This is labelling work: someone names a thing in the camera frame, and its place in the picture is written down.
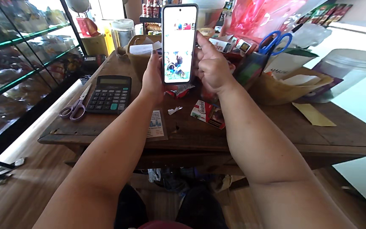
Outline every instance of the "display cabinet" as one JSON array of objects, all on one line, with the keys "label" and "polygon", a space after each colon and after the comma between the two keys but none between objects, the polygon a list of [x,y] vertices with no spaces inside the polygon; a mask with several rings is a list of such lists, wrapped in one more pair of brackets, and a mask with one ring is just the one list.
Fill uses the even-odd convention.
[{"label": "display cabinet", "polygon": [[69,18],[64,1],[0,0],[0,154],[78,79]]}]

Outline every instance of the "red clothing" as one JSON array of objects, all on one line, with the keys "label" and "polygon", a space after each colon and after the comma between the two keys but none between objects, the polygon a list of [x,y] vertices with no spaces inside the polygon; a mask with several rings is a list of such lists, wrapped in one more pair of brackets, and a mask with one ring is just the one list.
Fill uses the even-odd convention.
[{"label": "red clothing", "polygon": [[150,221],[140,226],[138,229],[192,229],[189,226],[174,221]]}]

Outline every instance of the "hand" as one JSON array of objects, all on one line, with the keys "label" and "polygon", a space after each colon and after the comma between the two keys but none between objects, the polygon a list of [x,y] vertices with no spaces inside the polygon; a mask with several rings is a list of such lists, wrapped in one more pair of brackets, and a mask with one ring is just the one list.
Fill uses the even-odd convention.
[{"label": "hand", "polygon": [[148,62],[148,67],[145,70],[144,77],[142,79],[142,89],[140,95],[143,95],[147,99],[152,99],[154,104],[159,104],[163,101],[165,91],[176,90],[176,86],[164,87],[162,83],[162,58],[156,50],[152,51]]},{"label": "hand", "polygon": [[201,49],[195,50],[194,74],[200,78],[206,89],[219,94],[225,88],[237,84],[225,57],[199,32],[197,42]]}]

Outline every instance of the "scissors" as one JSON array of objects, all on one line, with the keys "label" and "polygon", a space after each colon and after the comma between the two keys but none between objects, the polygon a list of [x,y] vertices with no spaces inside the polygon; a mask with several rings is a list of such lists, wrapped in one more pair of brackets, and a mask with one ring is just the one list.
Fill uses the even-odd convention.
[{"label": "scissors", "polygon": [[[87,95],[88,91],[90,90],[90,87],[91,87],[91,84],[84,90],[84,92],[80,96],[80,99],[77,100],[73,104],[73,106],[68,106],[66,108],[63,108],[63,110],[61,110],[58,115],[62,119],[70,118],[70,120],[73,122],[79,121],[84,116],[84,113],[85,113],[85,106],[83,105],[83,100],[84,100],[85,96]],[[77,112],[80,109],[83,110],[83,113],[79,117],[74,117],[74,116],[76,116]]]},{"label": "scissors", "polygon": [[[276,35],[275,38],[269,43],[269,44],[264,44],[264,42],[269,39],[270,36],[272,35]],[[285,33],[282,34],[279,30],[273,31],[272,33],[268,34],[262,41],[261,41],[261,45],[259,47],[258,53],[260,54],[268,54],[269,50],[273,47],[273,46],[278,46],[282,39],[284,37],[289,37],[289,40],[287,41],[287,44],[285,45],[285,47],[283,49],[281,49],[278,52],[272,53],[271,55],[278,55],[279,53],[283,52],[285,49],[287,49],[287,47],[289,46],[289,44],[292,42],[292,34],[290,33]]]}]

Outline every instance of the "tin can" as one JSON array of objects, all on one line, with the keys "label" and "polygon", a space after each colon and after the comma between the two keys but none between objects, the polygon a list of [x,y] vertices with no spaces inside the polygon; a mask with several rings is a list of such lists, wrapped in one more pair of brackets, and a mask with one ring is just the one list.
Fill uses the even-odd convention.
[{"label": "tin can", "polygon": [[153,7],[153,14],[152,14],[153,18],[159,18],[159,6],[154,6]]},{"label": "tin can", "polygon": [[146,11],[146,4],[142,3],[142,17],[146,18],[148,16],[148,12]]},{"label": "tin can", "polygon": [[153,14],[153,6],[151,5],[147,5],[146,6],[146,12],[147,12],[147,18],[151,18],[152,17],[152,14]]}]

